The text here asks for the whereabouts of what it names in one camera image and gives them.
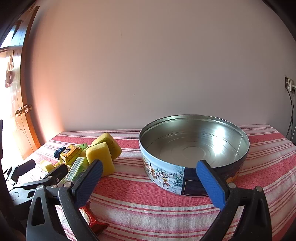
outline painted figure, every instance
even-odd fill
[[[170,184],[168,183],[168,179],[167,179],[166,177],[163,178],[163,187],[164,187],[165,185],[166,185],[167,187],[170,186]]]
[[[158,182],[160,183],[160,176],[159,176],[159,173],[157,172],[156,173],[156,179],[158,178]]]
[[[155,170],[153,169],[151,163],[150,163],[150,170],[151,170],[151,174],[152,174],[153,180],[156,179],[156,176],[155,176]]]

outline sponge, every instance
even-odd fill
[[[89,164],[91,164],[95,159],[98,159],[103,163],[102,177],[107,176],[115,171],[111,154],[106,142],[88,147],[85,154]]]
[[[79,154],[79,157],[86,157],[86,154],[85,154],[86,150],[87,150],[87,148],[84,149],[84,150]]]
[[[46,172],[50,172],[54,168],[52,163],[47,160],[42,160],[42,161],[40,161],[39,164],[40,164],[40,167],[42,168],[42,170],[44,170]]]
[[[96,145],[98,143],[106,142],[112,157],[112,160],[115,160],[121,154],[121,148],[118,143],[113,139],[109,133],[104,133],[95,139],[91,145]]]

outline pink striped tablecloth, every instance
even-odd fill
[[[269,205],[273,241],[285,234],[296,216],[296,147],[273,127],[240,126],[250,139],[250,151],[236,179],[237,186],[264,187]],[[68,144],[92,141],[109,132],[122,147],[114,161],[116,172],[103,177],[90,197],[90,207],[99,221],[110,226],[100,240],[199,240],[216,218],[219,209],[208,197],[180,196],[163,190],[146,175],[139,149],[140,130],[67,131],[52,138],[28,159],[38,164],[56,163],[54,151]],[[38,180],[46,173],[38,166],[23,175],[21,182]],[[58,214],[68,237],[75,240],[60,206]],[[225,236],[228,240],[241,215],[237,214]]]

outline round metal tin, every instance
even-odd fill
[[[175,115],[146,125],[139,135],[144,169],[160,187],[186,196],[205,196],[196,163],[206,160],[228,183],[249,151],[246,133],[236,125],[204,115]]]

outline yellow package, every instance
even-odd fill
[[[65,164],[64,161],[58,161],[56,164],[54,164],[54,168],[56,168],[59,165]]]
[[[62,151],[59,157],[67,164],[69,160],[71,160],[79,151],[80,148],[70,144],[65,150]]]
[[[66,165],[70,165],[70,167],[72,166],[72,164],[74,163],[74,161],[77,159],[77,157],[79,157],[80,153],[82,152],[82,150],[80,149],[67,163]]]

